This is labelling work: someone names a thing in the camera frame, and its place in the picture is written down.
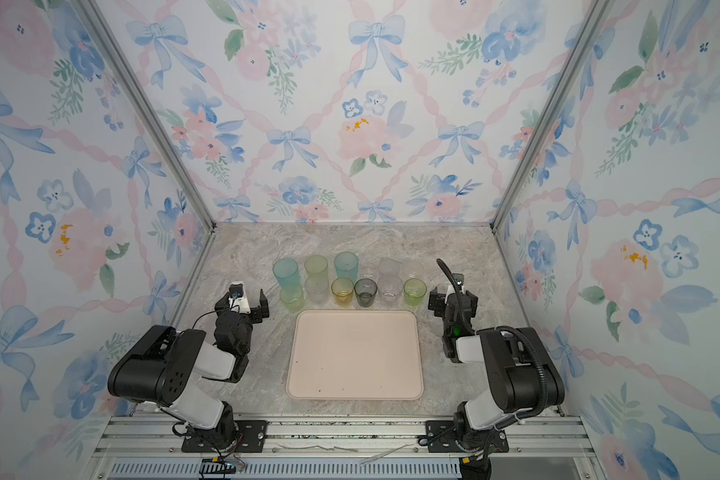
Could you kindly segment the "aluminium corner post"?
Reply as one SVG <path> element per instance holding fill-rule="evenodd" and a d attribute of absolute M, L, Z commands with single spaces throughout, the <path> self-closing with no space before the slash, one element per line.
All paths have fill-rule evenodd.
<path fill-rule="evenodd" d="M 605 21 L 611 5 L 612 2 L 608 0 L 596 0 L 592 2 L 591 8 L 582 23 L 582 30 L 576 39 L 576 43 L 570 51 L 566 62 L 563 64 L 559 80 L 551 90 L 550 97 L 541 110 L 538 127 L 529 141 L 526 153 L 519 162 L 515 173 L 510 179 L 508 188 L 502 196 L 496 217 L 491 224 L 491 231 L 494 236 L 499 233 L 503 224 L 507 222 L 510 216 L 510 210 L 521 190 L 525 177 L 533 167 L 535 156 L 540 152 L 542 144 L 552 130 L 557 116 L 567 101 L 572 82 L 583 68 L 585 57 L 590 53 L 595 38 L 602 29 L 602 24 Z"/>
<path fill-rule="evenodd" d="M 88 0 L 72 1 L 71 4 L 80 16 L 84 26 L 89 30 L 94 42 L 101 49 L 102 55 L 110 63 L 118 79 L 122 82 L 129 102 L 136 110 L 137 116 L 142 121 L 145 130 L 152 137 L 163 158 L 167 161 L 169 169 L 176 177 L 179 186 L 184 190 L 189 203 L 195 208 L 203 225 L 210 232 L 213 232 L 216 222 L 212 219 L 209 209 L 190 178 L 189 171 L 174 150 L 169 135 L 161 125 L 156 110 L 140 85 L 135 71 L 130 66 L 98 5 L 95 1 Z"/>

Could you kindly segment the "beige rectangular tray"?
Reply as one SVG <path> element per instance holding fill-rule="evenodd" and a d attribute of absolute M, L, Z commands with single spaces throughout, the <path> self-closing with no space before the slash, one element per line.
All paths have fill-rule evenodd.
<path fill-rule="evenodd" d="M 419 399 L 424 378 L 415 315 L 403 310 L 300 313 L 286 392 L 296 400 Z"/>

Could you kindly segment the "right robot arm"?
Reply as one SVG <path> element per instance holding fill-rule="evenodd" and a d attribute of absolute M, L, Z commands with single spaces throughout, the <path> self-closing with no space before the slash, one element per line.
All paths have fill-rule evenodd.
<path fill-rule="evenodd" d="M 484 367 L 488 387 L 461 403 L 447 443 L 465 451 L 498 446 L 504 430 L 565 400 L 565 386 L 535 329 L 498 326 L 476 330 L 478 297 L 470 291 L 434 288 L 428 309 L 442 320 L 441 342 L 453 363 Z"/>

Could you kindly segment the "clear cup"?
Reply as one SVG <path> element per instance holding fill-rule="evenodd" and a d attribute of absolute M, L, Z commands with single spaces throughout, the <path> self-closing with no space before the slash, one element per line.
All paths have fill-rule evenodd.
<path fill-rule="evenodd" d="M 360 278 L 376 281 L 379 278 L 378 265 L 373 262 L 363 262 L 359 266 L 358 275 Z"/>
<path fill-rule="evenodd" d="M 304 283 L 304 289 L 310 302 L 323 304 L 330 293 L 328 279 L 323 275 L 310 275 Z"/>
<path fill-rule="evenodd" d="M 403 281 L 396 275 L 385 274 L 378 281 L 378 295 L 388 305 L 397 304 L 403 290 Z"/>
<path fill-rule="evenodd" d="M 400 273 L 401 263 L 393 258 L 384 257 L 379 261 L 378 271 L 381 277 L 397 277 Z"/>

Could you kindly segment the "left aluminium corner post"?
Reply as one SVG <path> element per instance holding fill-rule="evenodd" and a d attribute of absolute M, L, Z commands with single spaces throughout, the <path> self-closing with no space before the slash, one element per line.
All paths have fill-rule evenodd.
<path fill-rule="evenodd" d="M 169 135 L 161 125 L 156 110 L 140 85 L 135 71 L 130 66 L 98 5 L 95 1 L 88 0 L 72 1 L 71 4 L 80 16 L 84 26 L 89 30 L 94 42 L 101 49 L 102 55 L 110 63 L 118 79 L 122 82 L 129 102 L 136 110 L 137 116 L 142 121 L 145 130 L 152 137 L 163 158 L 167 161 L 169 169 L 176 177 L 179 186 L 184 190 L 189 203 L 195 208 L 203 225 L 210 232 L 213 232 L 216 222 L 212 219 L 209 209 L 190 178 L 189 171 L 174 150 Z"/>

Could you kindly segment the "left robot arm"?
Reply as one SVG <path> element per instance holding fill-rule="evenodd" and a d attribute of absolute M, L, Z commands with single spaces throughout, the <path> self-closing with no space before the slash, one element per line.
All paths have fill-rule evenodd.
<path fill-rule="evenodd" d="M 216 316 L 212 343 L 206 332 L 170 326 L 151 327 L 116 363 L 109 374 L 111 395 L 134 403 L 152 403 L 184 427 L 184 453 L 261 453 L 268 423 L 237 420 L 233 407 L 191 382 L 237 383 L 249 364 L 254 326 L 270 315 L 268 299 L 259 292 L 252 306 L 242 283 L 230 285 L 209 312 Z"/>

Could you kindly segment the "aluminium frame rail base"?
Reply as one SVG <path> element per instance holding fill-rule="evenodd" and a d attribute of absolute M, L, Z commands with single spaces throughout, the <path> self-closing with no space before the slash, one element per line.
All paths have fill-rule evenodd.
<path fill-rule="evenodd" d="M 242 414 L 228 450 L 184 445 L 163 414 L 110 420 L 83 479 L 602 479 L 577 417 L 542 416 L 490 434 L 486 448 L 455 439 L 444 417 Z"/>

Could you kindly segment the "yellow cup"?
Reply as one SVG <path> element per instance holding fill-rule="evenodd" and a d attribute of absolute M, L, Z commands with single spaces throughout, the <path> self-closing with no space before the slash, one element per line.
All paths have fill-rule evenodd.
<path fill-rule="evenodd" d="M 346 277 L 339 277 L 331 284 L 334 302 L 340 307 L 349 307 L 354 296 L 354 282 Z"/>

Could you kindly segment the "right aluminium corner post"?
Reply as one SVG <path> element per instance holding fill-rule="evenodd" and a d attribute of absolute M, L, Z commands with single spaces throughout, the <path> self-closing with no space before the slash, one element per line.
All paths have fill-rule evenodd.
<path fill-rule="evenodd" d="M 602 24 L 605 21 L 611 5 L 612 2 L 608 0 L 596 0 L 592 2 L 591 8 L 582 23 L 582 30 L 576 39 L 576 43 L 570 51 L 566 62 L 563 64 L 559 80 L 551 90 L 550 97 L 541 110 L 538 127 L 529 141 L 526 153 L 519 162 L 515 173 L 510 179 L 508 188 L 502 196 L 496 217 L 491 224 L 491 231 L 494 236 L 499 233 L 503 224 L 507 222 L 510 216 L 510 210 L 521 190 L 525 177 L 533 167 L 535 156 L 540 152 L 542 144 L 552 130 L 557 116 L 567 101 L 572 82 L 583 68 L 585 57 L 590 53 L 595 38 L 602 29 Z"/>

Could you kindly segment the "green cup right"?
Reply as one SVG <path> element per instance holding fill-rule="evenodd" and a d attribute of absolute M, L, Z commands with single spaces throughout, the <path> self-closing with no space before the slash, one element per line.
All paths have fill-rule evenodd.
<path fill-rule="evenodd" d="M 410 307 L 420 305 L 428 293 L 426 283 L 419 278 L 409 278 L 403 285 L 404 303 Z"/>

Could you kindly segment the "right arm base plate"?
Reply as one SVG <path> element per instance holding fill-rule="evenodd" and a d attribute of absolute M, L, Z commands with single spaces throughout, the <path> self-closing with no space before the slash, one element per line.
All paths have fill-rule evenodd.
<path fill-rule="evenodd" d="M 426 448 L 429 453 L 472 455 L 487 449 L 491 455 L 509 451 L 504 431 L 473 430 L 468 426 L 456 426 L 453 420 L 426 421 L 425 434 L 418 437 L 417 445 Z"/>

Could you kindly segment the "teal cup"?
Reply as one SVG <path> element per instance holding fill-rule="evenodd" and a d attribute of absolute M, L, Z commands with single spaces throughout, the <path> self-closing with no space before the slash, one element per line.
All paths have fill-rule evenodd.
<path fill-rule="evenodd" d="M 299 264 L 293 258 L 280 258 L 272 266 L 273 275 L 281 288 L 299 286 Z"/>
<path fill-rule="evenodd" d="M 334 268 L 337 278 L 349 279 L 354 283 L 358 280 L 359 258 L 353 252 L 340 252 L 334 258 Z"/>

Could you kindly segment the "small green cup left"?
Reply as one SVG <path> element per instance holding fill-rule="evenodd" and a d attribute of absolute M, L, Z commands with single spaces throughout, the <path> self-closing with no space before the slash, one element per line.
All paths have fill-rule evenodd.
<path fill-rule="evenodd" d="M 279 299 L 283 307 L 288 312 L 297 313 L 304 308 L 304 291 L 299 284 L 291 284 L 282 287 Z"/>

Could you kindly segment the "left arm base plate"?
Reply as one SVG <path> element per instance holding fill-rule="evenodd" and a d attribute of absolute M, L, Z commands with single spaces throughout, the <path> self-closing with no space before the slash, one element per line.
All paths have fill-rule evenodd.
<path fill-rule="evenodd" d="M 190 430 L 184 434 L 182 453 L 261 453 L 264 448 L 268 422 L 265 420 L 237 420 L 221 423 L 210 430 Z"/>

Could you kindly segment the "grey smoky cup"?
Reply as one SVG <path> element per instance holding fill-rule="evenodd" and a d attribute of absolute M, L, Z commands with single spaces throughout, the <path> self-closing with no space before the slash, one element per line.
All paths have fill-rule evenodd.
<path fill-rule="evenodd" d="M 370 308 L 374 304 L 377 292 L 377 283 L 371 278 L 361 278 L 354 284 L 355 298 L 362 308 Z"/>

